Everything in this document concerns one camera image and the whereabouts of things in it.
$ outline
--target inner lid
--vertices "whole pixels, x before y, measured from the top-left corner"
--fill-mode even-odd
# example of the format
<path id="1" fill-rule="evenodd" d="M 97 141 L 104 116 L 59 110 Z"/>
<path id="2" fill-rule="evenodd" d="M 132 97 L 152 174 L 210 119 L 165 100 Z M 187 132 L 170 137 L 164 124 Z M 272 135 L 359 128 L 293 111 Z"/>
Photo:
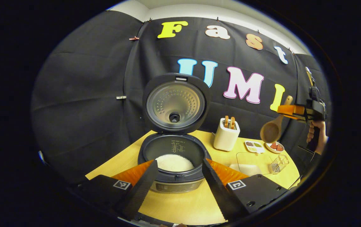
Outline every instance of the inner lid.
<path id="1" fill-rule="evenodd" d="M 183 128 L 196 122 L 204 112 L 205 98 L 194 85 L 170 81 L 149 94 L 146 110 L 151 120 L 165 128 Z"/>

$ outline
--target small bowl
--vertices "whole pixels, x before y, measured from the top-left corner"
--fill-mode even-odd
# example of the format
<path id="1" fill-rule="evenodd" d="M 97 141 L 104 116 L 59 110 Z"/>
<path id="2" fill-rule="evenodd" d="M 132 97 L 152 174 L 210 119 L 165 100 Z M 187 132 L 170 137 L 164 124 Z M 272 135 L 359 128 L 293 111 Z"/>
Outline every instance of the small bowl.
<path id="1" fill-rule="evenodd" d="M 282 147 L 282 151 L 277 151 L 276 149 L 273 149 L 271 148 L 270 146 L 272 145 L 272 143 L 265 143 L 266 144 L 266 147 L 269 151 L 273 152 L 273 153 L 276 153 L 276 154 L 280 154 L 281 152 L 284 151 L 284 146 L 279 143 L 279 142 L 275 142 L 277 145 L 280 145 Z"/>

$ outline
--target white rice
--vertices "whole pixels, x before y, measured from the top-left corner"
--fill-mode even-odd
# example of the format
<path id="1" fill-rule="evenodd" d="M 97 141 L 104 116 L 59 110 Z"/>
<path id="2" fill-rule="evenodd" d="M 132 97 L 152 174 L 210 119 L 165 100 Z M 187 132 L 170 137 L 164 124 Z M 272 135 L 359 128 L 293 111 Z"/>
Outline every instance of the white rice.
<path id="1" fill-rule="evenodd" d="M 158 162 L 158 168 L 166 171 L 182 172 L 194 168 L 191 161 L 176 154 L 166 154 L 159 156 L 156 158 L 156 161 Z"/>

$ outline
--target letter m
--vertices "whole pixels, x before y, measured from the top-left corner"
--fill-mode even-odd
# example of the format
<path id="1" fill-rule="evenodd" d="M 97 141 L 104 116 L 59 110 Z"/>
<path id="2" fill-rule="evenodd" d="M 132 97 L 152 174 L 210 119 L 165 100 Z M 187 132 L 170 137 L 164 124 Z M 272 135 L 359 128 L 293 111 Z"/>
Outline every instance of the letter m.
<path id="1" fill-rule="evenodd" d="M 260 87 L 264 77 L 258 73 L 252 73 L 246 81 L 241 69 L 228 67 L 227 71 L 230 73 L 230 81 L 228 83 L 228 90 L 224 92 L 224 96 L 229 99 L 235 99 L 235 89 L 238 89 L 239 98 L 243 99 L 248 91 L 250 91 L 246 97 L 246 101 L 259 104 Z"/>

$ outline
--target wire basket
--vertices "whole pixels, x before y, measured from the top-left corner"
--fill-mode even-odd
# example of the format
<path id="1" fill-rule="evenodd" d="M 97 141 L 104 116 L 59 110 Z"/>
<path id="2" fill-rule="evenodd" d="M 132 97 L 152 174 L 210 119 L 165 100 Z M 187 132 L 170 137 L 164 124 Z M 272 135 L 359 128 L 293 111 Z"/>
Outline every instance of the wire basket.
<path id="1" fill-rule="evenodd" d="M 273 174 L 281 172 L 290 161 L 287 156 L 279 154 L 278 157 L 269 165 L 269 171 Z"/>

